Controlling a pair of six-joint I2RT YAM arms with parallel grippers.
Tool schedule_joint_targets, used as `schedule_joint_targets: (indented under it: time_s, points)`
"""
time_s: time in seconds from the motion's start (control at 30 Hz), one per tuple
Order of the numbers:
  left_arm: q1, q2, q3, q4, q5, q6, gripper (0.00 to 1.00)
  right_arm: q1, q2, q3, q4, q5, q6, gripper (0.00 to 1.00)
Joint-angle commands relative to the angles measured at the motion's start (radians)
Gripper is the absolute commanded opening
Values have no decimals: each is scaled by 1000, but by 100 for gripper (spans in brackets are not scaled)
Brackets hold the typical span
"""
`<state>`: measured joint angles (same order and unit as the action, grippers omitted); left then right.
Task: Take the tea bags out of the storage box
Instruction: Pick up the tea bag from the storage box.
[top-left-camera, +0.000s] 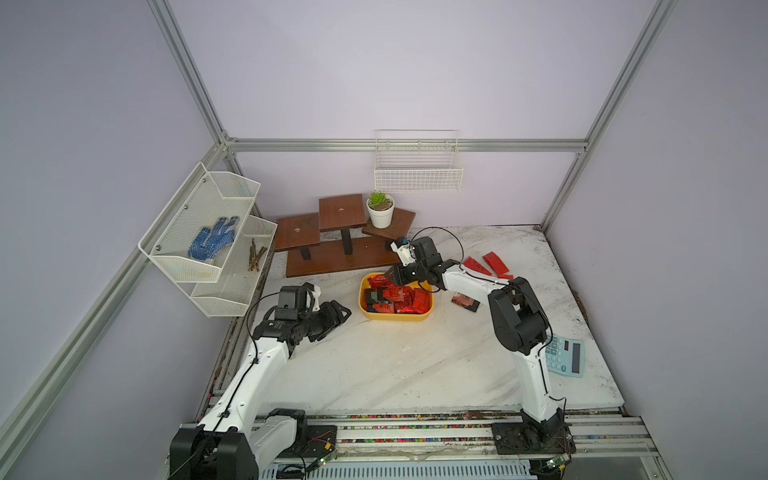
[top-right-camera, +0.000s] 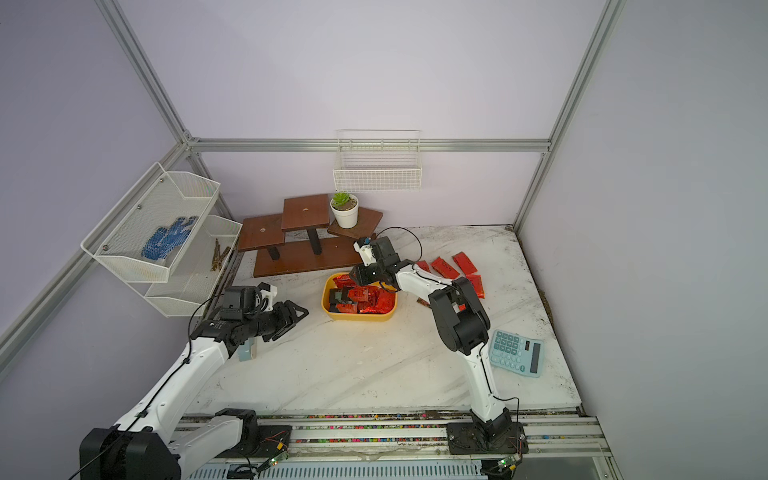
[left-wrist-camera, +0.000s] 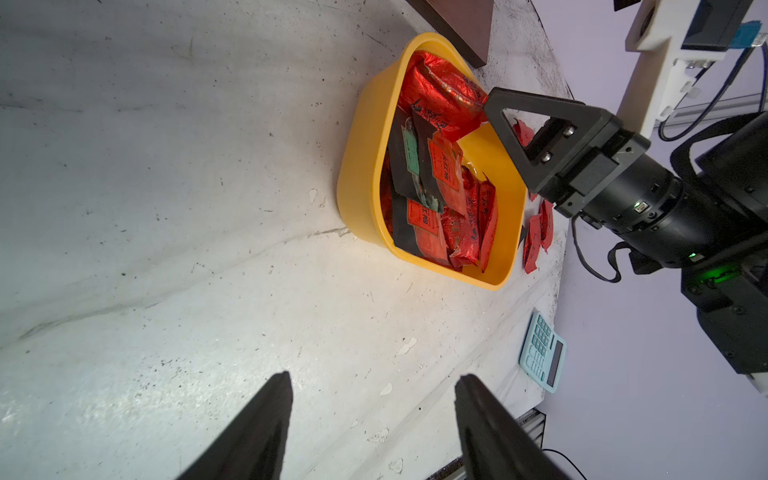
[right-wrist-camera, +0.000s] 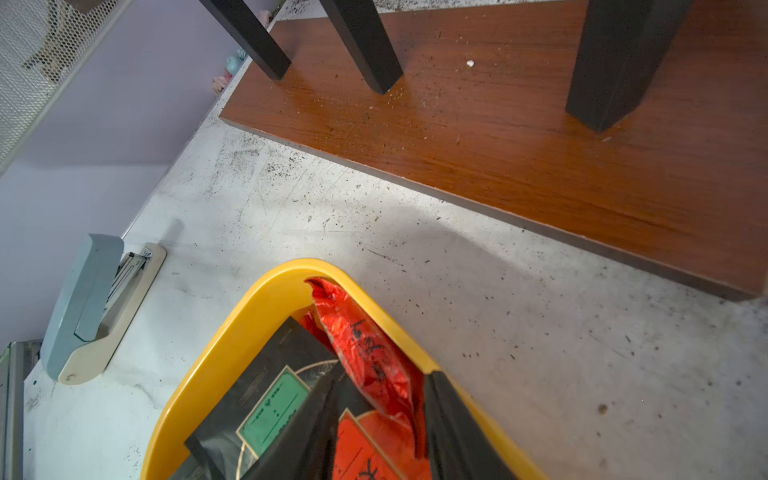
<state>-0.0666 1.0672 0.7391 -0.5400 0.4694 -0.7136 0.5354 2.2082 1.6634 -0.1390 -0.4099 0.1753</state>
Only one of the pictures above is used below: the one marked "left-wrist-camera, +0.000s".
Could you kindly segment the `crinkled red foil tea bag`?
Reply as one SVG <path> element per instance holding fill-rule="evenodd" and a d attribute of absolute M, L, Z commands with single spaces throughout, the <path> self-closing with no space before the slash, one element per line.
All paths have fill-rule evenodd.
<path fill-rule="evenodd" d="M 513 131 L 523 148 L 527 148 L 535 137 L 535 131 L 521 119 L 516 119 Z"/>

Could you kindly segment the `black red label tea bag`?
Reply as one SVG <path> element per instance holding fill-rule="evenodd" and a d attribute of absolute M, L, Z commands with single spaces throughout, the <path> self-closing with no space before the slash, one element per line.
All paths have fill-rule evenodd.
<path fill-rule="evenodd" d="M 467 214 L 466 195 L 461 177 L 461 152 L 415 107 L 412 120 L 418 137 L 419 176 L 424 190 L 445 209 L 461 217 Z"/>

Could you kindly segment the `large red tea bag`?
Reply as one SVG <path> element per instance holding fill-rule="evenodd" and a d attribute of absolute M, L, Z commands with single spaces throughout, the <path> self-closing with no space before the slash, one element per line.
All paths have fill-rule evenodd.
<path fill-rule="evenodd" d="M 541 248 L 547 252 L 552 245 L 554 237 L 554 213 L 552 203 L 543 199 L 540 203 L 539 215 L 541 216 Z"/>

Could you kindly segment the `black green label tea bag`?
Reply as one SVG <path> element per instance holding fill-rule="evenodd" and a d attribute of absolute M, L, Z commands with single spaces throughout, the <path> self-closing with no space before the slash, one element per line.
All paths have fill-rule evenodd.
<path fill-rule="evenodd" d="M 440 201 L 427 192 L 422 184 L 414 122 L 411 115 L 401 107 L 395 109 L 387 152 L 395 191 L 430 210 L 442 213 Z"/>

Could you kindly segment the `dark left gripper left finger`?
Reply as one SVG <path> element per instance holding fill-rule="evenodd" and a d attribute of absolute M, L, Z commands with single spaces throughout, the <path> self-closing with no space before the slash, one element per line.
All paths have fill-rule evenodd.
<path fill-rule="evenodd" d="M 222 433 L 179 477 L 278 479 L 293 405 L 287 371 L 271 376 Z"/>

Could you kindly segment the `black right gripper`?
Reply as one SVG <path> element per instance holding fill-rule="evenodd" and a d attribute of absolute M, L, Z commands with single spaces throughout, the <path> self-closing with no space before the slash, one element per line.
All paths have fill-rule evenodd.
<path fill-rule="evenodd" d="M 687 267 L 744 237 L 743 210 L 722 189 L 668 170 L 605 109 L 495 87 L 484 112 L 528 189 L 571 221 L 616 234 L 636 266 Z M 516 119 L 535 131 L 527 148 Z"/>

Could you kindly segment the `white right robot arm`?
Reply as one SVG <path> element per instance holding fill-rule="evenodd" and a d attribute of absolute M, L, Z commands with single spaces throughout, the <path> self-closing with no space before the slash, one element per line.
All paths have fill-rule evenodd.
<path fill-rule="evenodd" d="M 633 271 L 681 273 L 682 294 L 733 370 L 767 389 L 767 116 L 718 121 L 668 166 L 609 111 L 494 88 L 484 111 L 526 187 L 571 223 L 612 231 Z"/>

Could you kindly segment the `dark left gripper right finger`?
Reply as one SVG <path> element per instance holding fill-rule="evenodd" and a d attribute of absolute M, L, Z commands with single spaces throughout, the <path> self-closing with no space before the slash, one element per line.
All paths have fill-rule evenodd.
<path fill-rule="evenodd" d="M 462 376 L 455 385 L 455 395 L 462 458 L 469 479 L 568 478 L 477 376 Z"/>

